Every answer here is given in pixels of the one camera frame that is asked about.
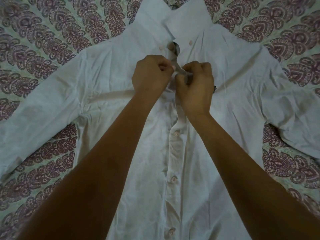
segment paisley pattern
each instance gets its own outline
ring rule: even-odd
[[[121,34],[142,0],[0,0],[0,123],[58,67]],[[188,0],[163,0],[183,5]],[[261,42],[297,86],[320,99],[320,0],[204,0],[212,22]],[[0,185],[0,239],[21,226],[73,168],[77,132],[68,125]],[[320,167],[272,125],[263,133],[266,172],[320,218]]]

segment button-up shirt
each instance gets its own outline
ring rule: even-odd
[[[217,86],[210,114],[260,166],[265,123],[320,158],[320,100],[290,83],[266,48],[212,24],[203,0],[177,10],[143,0],[123,34],[84,49],[0,125],[1,175],[72,121],[76,165],[133,96],[134,68],[148,54],[180,72],[191,61],[210,62]],[[107,239],[250,239],[174,80],[146,120]]]

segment shirt collar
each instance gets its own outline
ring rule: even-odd
[[[193,37],[212,25],[204,0],[189,0],[176,10],[163,0],[143,0],[135,21],[168,40]]]

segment patterned bedsheet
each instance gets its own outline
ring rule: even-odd
[[[141,1],[0,0],[0,123],[82,49],[121,34],[134,21]],[[164,1],[182,5],[187,0]],[[291,82],[320,99],[320,0],[205,2],[213,23],[264,44]],[[16,238],[70,172],[76,139],[70,124],[0,185],[0,240]],[[320,218],[320,167],[284,143],[271,125],[264,128],[263,161],[269,175]]]

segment forearm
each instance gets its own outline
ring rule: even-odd
[[[320,222],[275,182],[210,116],[192,125],[202,138],[253,239],[318,239]]]
[[[26,239],[105,239],[146,118],[155,103],[135,95],[21,233]]]

